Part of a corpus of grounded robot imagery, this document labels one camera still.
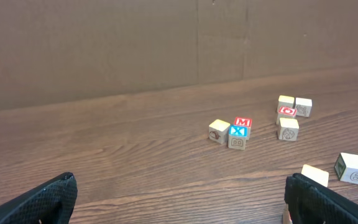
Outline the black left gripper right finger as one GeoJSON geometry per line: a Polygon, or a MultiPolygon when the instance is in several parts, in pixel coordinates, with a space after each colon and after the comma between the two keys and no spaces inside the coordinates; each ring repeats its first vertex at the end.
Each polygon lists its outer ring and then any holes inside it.
{"type": "Polygon", "coordinates": [[[358,224],[358,204],[300,173],[286,178],[284,201],[293,224],[358,224]]]}

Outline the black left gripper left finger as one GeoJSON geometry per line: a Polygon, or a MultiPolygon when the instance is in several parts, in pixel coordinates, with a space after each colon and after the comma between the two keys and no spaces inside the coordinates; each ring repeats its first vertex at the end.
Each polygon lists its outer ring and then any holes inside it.
{"type": "Polygon", "coordinates": [[[77,193],[75,176],[64,172],[0,205],[0,224],[68,223],[77,193]]]}

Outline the white number six block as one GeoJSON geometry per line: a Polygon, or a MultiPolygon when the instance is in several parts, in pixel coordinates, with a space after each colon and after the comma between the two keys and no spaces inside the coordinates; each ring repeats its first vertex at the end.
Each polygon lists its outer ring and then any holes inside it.
{"type": "Polygon", "coordinates": [[[342,182],[358,185],[358,155],[341,152],[335,162],[334,170],[342,182]]]}

